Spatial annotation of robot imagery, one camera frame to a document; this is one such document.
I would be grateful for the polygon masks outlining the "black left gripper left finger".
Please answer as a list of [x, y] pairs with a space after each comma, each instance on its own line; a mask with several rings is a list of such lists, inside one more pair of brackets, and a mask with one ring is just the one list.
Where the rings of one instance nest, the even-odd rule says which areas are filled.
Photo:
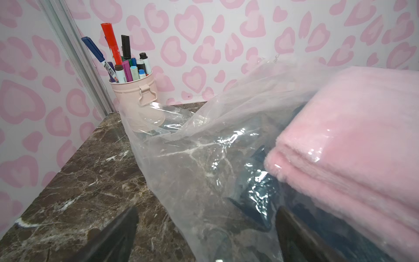
[[134, 246], [139, 216], [136, 207], [125, 209], [69, 262], [127, 262]]

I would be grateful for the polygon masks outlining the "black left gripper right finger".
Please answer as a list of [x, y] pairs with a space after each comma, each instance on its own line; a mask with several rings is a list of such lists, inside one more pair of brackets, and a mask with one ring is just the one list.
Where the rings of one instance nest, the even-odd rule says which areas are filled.
[[276, 230], [285, 262], [345, 262], [313, 230], [285, 207], [276, 213]]

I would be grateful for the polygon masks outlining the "dark blue striped blanket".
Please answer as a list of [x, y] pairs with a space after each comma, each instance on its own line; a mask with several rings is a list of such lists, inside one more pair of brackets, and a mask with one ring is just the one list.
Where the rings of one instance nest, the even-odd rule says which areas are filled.
[[262, 231], [276, 229], [276, 213], [283, 206], [315, 231], [346, 262], [393, 260], [342, 218], [327, 212], [310, 197], [269, 174], [264, 168], [266, 155], [267, 149], [261, 146], [250, 156], [238, 177], [235, 193], [229, 198]]

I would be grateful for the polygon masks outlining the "clear plastic vacuum bag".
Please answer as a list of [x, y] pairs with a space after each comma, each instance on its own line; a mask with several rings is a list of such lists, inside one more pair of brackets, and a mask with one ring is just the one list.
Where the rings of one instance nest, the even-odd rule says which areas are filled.
[[165, 121], [154, 130], [133, 132], [122, 115], [148, 187], [198, 261], [284, 262], [276, 229], [262, 231], [229, 198], [250, 156], [261, 146], [268, 155], [316, 93], [350, 67], [278, 57], [195, 113], [159, 104]]

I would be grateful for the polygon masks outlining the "pink fluffy blanket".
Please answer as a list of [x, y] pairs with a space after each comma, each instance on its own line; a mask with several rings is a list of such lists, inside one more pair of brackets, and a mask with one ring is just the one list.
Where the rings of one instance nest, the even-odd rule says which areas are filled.
[[395, 259], [418, 261], [418, 72], [341, 71], [280, 134], [265, 168]]

